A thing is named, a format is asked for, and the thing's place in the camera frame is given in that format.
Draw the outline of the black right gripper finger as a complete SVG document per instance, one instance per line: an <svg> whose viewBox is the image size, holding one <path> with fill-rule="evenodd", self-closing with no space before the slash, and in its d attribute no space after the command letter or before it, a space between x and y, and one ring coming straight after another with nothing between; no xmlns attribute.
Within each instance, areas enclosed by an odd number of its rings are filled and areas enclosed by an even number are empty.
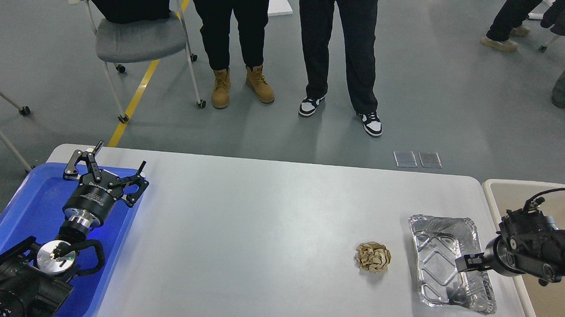
<svg viewBox="0 0 565 317"><path fill-rule="evenodd" d="M485 259L483 253L464 254L456 258L454 261L458 273L467 273L471 271L486 271Z"/></svg>

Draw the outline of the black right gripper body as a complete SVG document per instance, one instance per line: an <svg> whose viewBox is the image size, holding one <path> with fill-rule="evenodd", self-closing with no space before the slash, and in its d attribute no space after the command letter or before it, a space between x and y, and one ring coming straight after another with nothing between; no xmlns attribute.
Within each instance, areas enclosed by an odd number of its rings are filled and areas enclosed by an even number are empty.
<svg viewBox="0 0 565 317"><path fill-rule="evenodd" d="M523 275L514 267L509 265L507 260L508 248L502 236L497 236L491 240L486 246L483 253L483 267L485 271L495 271L502 276L513 278L515 276Z"/></svg>

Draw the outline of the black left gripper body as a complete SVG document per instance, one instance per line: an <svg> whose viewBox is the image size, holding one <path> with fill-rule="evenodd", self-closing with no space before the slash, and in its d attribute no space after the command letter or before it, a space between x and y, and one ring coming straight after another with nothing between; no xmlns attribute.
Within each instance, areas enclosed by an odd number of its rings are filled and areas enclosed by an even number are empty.
<svg viewBox="0 0 565 317"><path fill-rule="evenodd" d="M79 175L77 170L65 170L64 179L77 180L78 185L63 206L62 226L101 227L129 185L127 177L118 177L107 170L99 172L100 182L96 177L93 173Z"/></svg>

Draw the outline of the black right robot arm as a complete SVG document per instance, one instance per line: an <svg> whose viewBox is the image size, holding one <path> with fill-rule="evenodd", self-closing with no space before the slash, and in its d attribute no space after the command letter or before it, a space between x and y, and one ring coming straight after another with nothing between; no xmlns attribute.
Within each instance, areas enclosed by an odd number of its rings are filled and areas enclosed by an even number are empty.
<svg viewBox="0 0 565 317"><path fill-rule="evenodd" d="M565 230L539 209L544 195L565 191L565 187L534 194L522 208L506 210L498 235L485 252L456 258L460 273L494 270L502 276L529 274L542 286L559 283L565 276Z"/></svg>

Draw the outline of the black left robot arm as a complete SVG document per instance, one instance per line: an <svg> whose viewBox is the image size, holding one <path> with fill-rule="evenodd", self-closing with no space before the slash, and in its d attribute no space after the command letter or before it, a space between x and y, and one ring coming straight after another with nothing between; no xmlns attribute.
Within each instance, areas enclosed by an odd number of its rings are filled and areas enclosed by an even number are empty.
<svg viewBox="0 0 565 317"><path fill-rule="evenodd" d="M63 171L30 172L0 219L0 317L88 317L149 181L101 167L102 142L73 152Z"/></svg>

